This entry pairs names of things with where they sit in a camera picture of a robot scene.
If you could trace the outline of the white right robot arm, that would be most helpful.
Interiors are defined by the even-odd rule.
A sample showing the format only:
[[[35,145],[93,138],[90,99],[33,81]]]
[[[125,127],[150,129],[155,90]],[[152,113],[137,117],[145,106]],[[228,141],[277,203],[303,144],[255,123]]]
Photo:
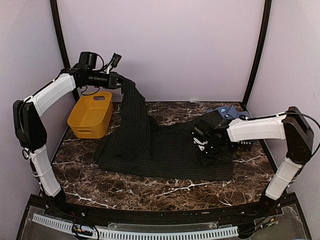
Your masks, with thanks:
[[[193,143],[199,148],[197,158],[204,166],[212,162],[226,145],[246,145],[255,140],[279,140],[286,143],[285,157],[265,188],[260,202],[255,205],[255,213],[266,217],[319,150],[318,146],[314,146],[315,134],[308,120],[319,125],[314,118],[291,106],[273,115],[240,115],[224,119],[217,126],[201,119],[193,125],[191,135]]]

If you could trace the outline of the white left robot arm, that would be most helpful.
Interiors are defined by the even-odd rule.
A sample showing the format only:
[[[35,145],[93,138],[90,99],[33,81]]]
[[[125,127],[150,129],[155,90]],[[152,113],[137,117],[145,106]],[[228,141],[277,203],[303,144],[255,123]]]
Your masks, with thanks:
[[[23,157],[30,162],[33,176],[39,181],[40,189],[49,198],[51,210],[60,218],[67,218],[70,206],[61,198],[65,196],[53,171],[47,152],[47,130],[43,114],[66,94],[82,86],[119,89],[132,83],[117,72],[96,72],[81,68],[64,68],[58,76],[36,93],[13,104],[14,131]]]

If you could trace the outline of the black pinstriped long sleeve shirt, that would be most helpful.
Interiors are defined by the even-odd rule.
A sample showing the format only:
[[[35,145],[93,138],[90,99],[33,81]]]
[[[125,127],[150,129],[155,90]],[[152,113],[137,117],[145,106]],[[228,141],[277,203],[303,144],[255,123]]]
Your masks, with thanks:
[[[217,160],[203,165],[196,155],[200,149],[191,135],[199,120],[217,126],[222,120],[217,111],[188,122],[161,126],[148,114],[145,98],[133,81],[126,80],[121,92],[120,126],[102,138],[94,155],[100,170],[169,179],[229,181],[233,178],[230,151],[224,147]]]

